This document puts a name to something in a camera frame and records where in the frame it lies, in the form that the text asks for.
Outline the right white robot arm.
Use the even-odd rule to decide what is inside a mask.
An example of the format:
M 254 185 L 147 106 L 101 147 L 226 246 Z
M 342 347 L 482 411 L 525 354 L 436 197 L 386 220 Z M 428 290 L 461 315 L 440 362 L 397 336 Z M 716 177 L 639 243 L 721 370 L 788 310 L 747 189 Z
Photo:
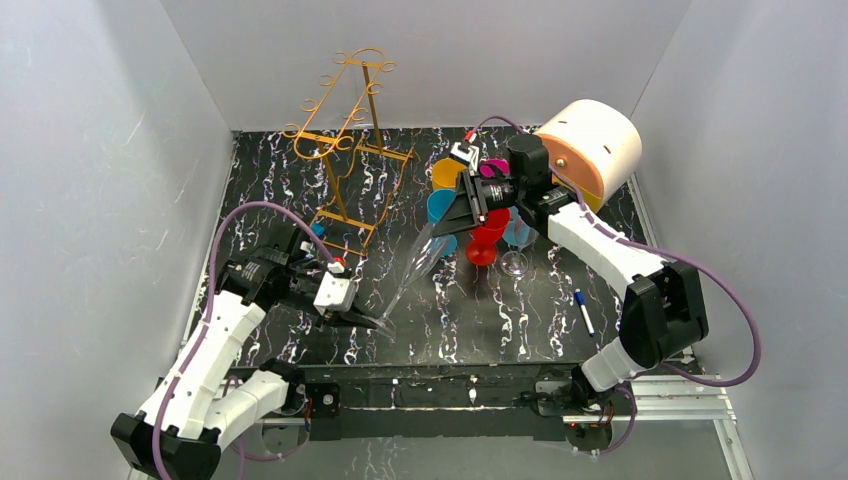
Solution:
M 540 137 L 512 137 L 507 160 L 507 175 L 481 178 L 461 172 L 455 198 L 432 233 L 469 231 L 494 211 L 514 207 L 531 228 L 570 251 L 615 290 L 623 301 L 618 335 L 572 370 L 571 400 L 588 405 L 708 335 L 695 267 L 631 247 L 623 234 L 590 219 L 576 193 L 554 182 Z

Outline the yellow wine glass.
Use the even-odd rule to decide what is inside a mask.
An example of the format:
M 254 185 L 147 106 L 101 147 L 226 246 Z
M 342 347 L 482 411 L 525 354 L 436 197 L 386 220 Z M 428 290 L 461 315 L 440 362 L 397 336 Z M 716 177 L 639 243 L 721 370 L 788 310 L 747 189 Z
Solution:
M 431 169 L 433 190 L 455 190 L 460 173 L 466 169 L 465 164 L 452 158 L 436 161 Z

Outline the light blue wine glass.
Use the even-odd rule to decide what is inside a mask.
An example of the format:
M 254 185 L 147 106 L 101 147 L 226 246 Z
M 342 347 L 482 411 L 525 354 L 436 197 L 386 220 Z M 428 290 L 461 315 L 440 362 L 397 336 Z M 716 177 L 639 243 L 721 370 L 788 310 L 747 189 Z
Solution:
M 510 209 L 509 212 L 510 220 L 502 239 L 511 247 L 524 249 L 537 239 L 538 233 L 521 218 L 517 210 Z

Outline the gold wire glass rack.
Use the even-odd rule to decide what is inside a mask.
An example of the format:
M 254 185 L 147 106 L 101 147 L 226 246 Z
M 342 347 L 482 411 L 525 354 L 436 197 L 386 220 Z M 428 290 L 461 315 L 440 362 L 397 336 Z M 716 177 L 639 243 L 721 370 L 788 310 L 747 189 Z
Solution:
M 299 159 L 321 164 L 328 185 L 310 224 L 326 229 L 331 249 L 365 258 L 416 152 L 389 147 L 378 122 L 375 98 L 396 63 L 373 47 L 337 51 L 332 62 L 337 70 L 320 77 L 321 94 L 300 104 L 302 121 L 283 135 Z

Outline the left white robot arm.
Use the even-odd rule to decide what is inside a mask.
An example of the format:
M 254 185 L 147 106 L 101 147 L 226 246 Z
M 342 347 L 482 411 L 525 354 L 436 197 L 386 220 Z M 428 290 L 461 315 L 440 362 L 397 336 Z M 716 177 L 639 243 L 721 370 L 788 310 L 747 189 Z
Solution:
M 315 314 L 329 325 L 379 328 L 377 318 L 356 306 L 349 274 L 311 275 L 320 263 L 303 245 L 297 240 L 289 247 L 255 247 L 223 264 L 211 314 L 203 316 L 154 393 L 111 427 L 131 468 L 155 479 L 209 479 L 226 447 L 295 398 L 305 373 L 279 359 L 265 361 L 242 385 L 218 393 L 249 333 L 275 305 Z

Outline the clear wine glass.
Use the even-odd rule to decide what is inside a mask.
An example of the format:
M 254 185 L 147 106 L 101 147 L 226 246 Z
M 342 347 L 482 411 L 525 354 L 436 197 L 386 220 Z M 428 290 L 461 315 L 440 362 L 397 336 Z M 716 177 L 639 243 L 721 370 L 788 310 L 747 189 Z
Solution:
M 419 232 L 413 244 L 411 255 L 405 265 L 398 288 L 377 320 L 377 332 L 391 340 L 394 340 L 396 337 L 396 329 L 390 319 L 392 311 L 406 291 L 415 282 L 430 272 L 447 250 L 449 243 L 448 237 L 446 235 L 436 236 L 434 229 L 435 223 L 428 222 Z
M 524 250 L 528 246 L 521 250 L 516 247 L 509 247 L 510 250 L 504 253 L 501 257 L 500 266 L 504 273 L 511 277 L 522 277 L 528 271 L 530 265 L 530 261 L 524 253 Z

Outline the red wine glass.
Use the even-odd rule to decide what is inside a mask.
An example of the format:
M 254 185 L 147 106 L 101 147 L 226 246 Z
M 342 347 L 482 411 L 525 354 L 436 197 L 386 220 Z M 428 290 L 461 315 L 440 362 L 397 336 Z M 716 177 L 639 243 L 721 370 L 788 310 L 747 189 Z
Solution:
M 490 211 L 486 220 L 471 231 L 472 240 L 465 250 L 467 260 L 478 267 L 489 266 L 497 258 L 496 243 L 511 220 L 508 209 Z

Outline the magenta wine glass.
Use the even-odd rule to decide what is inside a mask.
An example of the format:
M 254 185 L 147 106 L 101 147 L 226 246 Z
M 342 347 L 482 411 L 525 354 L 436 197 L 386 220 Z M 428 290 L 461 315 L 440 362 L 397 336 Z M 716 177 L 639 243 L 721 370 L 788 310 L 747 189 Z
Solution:
M 505 159 L 490 158 L 479 165 L 478 173 L 483 178 L 494 178 L 498 175 L 509 176 L 510 166 Z

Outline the clear wine glass front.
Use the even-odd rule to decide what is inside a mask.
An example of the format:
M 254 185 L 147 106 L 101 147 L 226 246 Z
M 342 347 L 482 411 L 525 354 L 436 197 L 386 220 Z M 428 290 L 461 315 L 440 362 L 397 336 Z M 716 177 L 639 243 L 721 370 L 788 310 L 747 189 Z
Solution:
M 528 246 L 521 250 L 516 247 L 509 247 L 510 250 L 504 253 L 501 257 L 500 266 L 504 273 L 511 277 L 522 277 L 528 271 L 530 265 L 530 261 L 524 253 L 524 250 Z

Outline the teal blue wine glass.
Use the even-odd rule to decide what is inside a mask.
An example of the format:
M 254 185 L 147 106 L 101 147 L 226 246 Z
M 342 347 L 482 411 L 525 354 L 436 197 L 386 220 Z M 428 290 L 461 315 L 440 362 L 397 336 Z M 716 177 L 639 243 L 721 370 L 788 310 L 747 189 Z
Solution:
M 432 224 L 437 224 L 447 212 L 449 206 L 455 198 L 455 192 L 450 189 L 439 189 L 432 192 L 427 199 L 427 215 L 428 221 Z M 451 255 L 457 248 L 458 241 L 455 235 L 446 235 L 446 246 L 442 251 L 441 257 Z

